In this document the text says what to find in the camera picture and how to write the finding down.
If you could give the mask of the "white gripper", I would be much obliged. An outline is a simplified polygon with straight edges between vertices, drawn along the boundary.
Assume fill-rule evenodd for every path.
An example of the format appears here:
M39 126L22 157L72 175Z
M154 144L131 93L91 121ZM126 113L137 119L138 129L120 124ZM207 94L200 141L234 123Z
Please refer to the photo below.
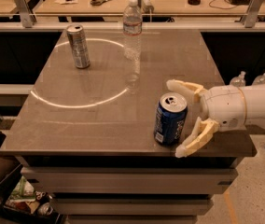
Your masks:
M244 125L246 107L244 95L237 87L217 86L206 90L203 85L170 79L169 91L181 94L189 103L201 104L201 117L197 117L191 134L176 148L177 158L187 157L204 147L214 133L238 130Z

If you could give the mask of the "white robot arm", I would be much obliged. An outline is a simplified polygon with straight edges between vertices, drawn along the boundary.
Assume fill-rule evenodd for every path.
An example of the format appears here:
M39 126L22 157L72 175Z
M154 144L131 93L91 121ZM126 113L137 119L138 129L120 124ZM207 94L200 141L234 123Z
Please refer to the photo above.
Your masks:
M216 132L240 130L245 125L265 130L265 84L215 86L207 90L197 83L170 79L166 85L169 91L184 96L189 104L199 103L201 109L191 134L175 150L177 158L197 152Z

